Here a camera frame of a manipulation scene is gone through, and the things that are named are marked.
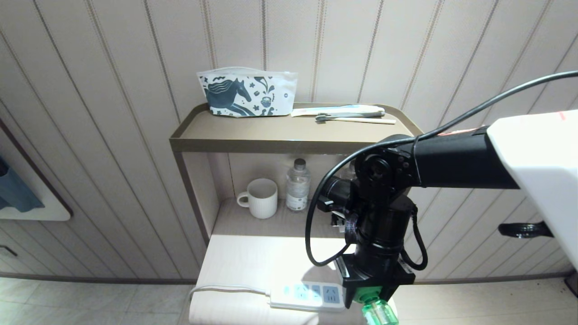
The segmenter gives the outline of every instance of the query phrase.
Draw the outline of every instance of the black cable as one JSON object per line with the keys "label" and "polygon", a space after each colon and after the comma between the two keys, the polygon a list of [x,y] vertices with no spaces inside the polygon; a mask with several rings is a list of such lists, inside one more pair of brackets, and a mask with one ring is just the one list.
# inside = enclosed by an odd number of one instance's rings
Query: black cable
{"label": "black cable", "polygon": [[328,258],[322,262],[316,261],[315,258],[313,257],[313,253],[311,252],[311,225],[313,223],[313,212],[315,211],[317,200],[319,200],[319,195],[321,195],[321,190],[323,189],[323,187],[325,186],[327,181],[329,181],[329,179],[338,170],[340,170],[341,167],[345,166],[347,163],[349,163],[351,160],[353,160],[354,158],[356,158],[360,154],[365,153],[369,150],[373,150],[375,148],[403,145],[406,143],[412,143],[414,141],[416,141],[416,143],[417,143],[417,141],[432,138],[432,137],[442,133],[443,131],[448,130],[452,126],[470,118],[471,116],[473,116],[475,114],[478,114],[482,110],[485,110],[486,108],[492,106],[493,104],[495,104],[495,103],[501,101],[502,99],[507,98],[507,97],[509,97],[515,93],[519,93],[520,91],[526,90],[530,87],[537,86],[537,85],[542,84],[542,83],[546,83],[546,82],[550,82],[550,81],[554,81],[554,80],[558,80],[558,79],[571,78],[571,77],[578,77],[578,71],[560,72],[560,73],[555,73],[553,75],[548,75],[548,76],[544,76],[544,77],[541,77],[538,79],[531,80],[529,82],[523,83],[519,86],[515,86],[515,87],[513,87],[507,91],[504,91],[501,94],[498,94],[498,95],[492,97],[491,99],[483,102],[482,104],[480,104],[480,105],[472,108],[471,110],[465,112],[464,114],[456,117],[452,121],[436,128],[436,129],[434,129],[428,133],[418,135],[415,137],[410,137],[410,138],[403,138],[403,139],[391,140],[391,141],[386,141],[386,142],[374,143],[374,144],[369,145],[367,147],[363,147],[363,148],[357,150],[356,152],[354,152],[353,154],[347,156],[344,160],[342,160],[340,163],[338,163],[333,168],[331,168],[329,170],[329,172],[327,172],[325,174],[325,176],[322,178],[321,182],[317,186],[317,189],[315,190],[315,193],[313,194],[313,198],[311,199],[311,204],[309,205],[309,209],[307,210],[307,219],[305,221],[305,250],[307,252],[307,256],[308,256],[309,260],[311,261],[311,263],[313,263],[313,265],[318,266],[318,267],[321,267],[323,265],[327,265],[331,261],[333,261],[334,259],[338,258],[341,254],[343,254],[343,252],[345,252],[345,250],[348,247],[348,245],[346,245],[337,254],[333,255],[332,257],[330,257],[330,258]]}
{"label": "black cable", "polygon": [[421,138],[419,136],[417,136],[416,139],[413,141],[413,145],[412,145],[413,164],[416,166],[417,183],[419,185],[421,185],[421,175],[420,175],[420,167],[417,165],[416,147],[417,147],[417,142],[420,139]]}
{"label": "black cable", "polygon": [[413,222],[413,234],[416,236],[417,245],[420,247],[421,251],[421,263],[416,264],[412,259],[409,257],[405,248],[401,251],[401,258],[403,261],[409,265],[410,268],[421,271],[428,267],[428,251],[425,248],[424,240],[421,239],[420,229],[417,227],[417,213],[412,214],[412,222]]}

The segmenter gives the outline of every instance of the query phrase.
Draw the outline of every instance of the bottle cap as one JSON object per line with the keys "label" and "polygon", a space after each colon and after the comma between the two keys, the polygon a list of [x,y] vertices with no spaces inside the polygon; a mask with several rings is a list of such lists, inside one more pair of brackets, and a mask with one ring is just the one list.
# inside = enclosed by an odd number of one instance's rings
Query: bottle cap
{"label": "bottle cap", "polygon": [[298,171],[303,171],[305,169],[305,160],[301,158],[295,159],[293,167]]}

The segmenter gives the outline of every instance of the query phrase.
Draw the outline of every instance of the white power strip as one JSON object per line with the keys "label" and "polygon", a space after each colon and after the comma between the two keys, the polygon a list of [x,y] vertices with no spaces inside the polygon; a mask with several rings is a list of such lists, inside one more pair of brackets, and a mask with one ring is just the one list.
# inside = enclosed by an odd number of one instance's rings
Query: white power strip
{"label": "white power strip", "polygon": [[340,312],[345,310],[341,285],[327,282],[279,282],[271,287],[271,308],[299,311]]}

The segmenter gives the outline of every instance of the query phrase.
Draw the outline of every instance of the tiled floor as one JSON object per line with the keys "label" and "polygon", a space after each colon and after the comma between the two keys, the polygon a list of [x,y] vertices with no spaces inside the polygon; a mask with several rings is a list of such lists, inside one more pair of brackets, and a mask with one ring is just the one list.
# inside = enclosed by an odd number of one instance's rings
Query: tiled floor
{"label": "tiled floor", "polygon": [[[191,286],[0,278],[0,325],[187,325]],[[578,324],[562,279],[404,286],[402,325]]]}
{"label": "tiled floor", "polygon": [[185,325],[191,288],[0,278],[0,325]]}

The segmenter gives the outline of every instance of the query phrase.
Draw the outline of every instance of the baseboard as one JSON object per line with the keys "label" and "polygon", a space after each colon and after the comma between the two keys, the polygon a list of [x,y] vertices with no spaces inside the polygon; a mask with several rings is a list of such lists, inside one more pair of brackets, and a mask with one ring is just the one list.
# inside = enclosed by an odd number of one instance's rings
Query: baseboard
{"label": "baseboard", "polygon": [[30,275],[11,274],[0,272],[2,278],[61,281],[61,282],[84,282],[84,283],[114,283],[122,285],[194,285],[196,279],[117,279],[117,278],[74,278],[70,276],[54,275]]}
{"label": "baseboard", "polygon": [[522,280],[539,280],[551,278],[565,278],[572,274],[571,272],[547,273],[536,275],[514,275],[514,276],[497,276],[494,278],[471,278],[471,279],[441,279],[441,280],[416,280],[416,285],[452,285],[460,283],[486,283],[486,282],[504,282],[504,281],[522,281]]}
{"label": "baseboard", "polygon": [[[484,283],[484,282],[504,282],[520,280],[538,280],[550,278],[565,278],[573,274],[571,272],[548,273],[537,275],[515,275],[499,276],[495,278],[472,278],[472,279],[441,279],[441,280],[416,280],[416,285],[450,285],[460,283]],[[47,275],[28,275],[28,274],[10,274],[0,272],[0,277],[43,280],[43,281],[63,281],[63,282],[85,282],[85,283],[118,283],[130,285],[194,285],[196,279],[116,279],[116,278],[72,278],[68,276],[47,276]]]}

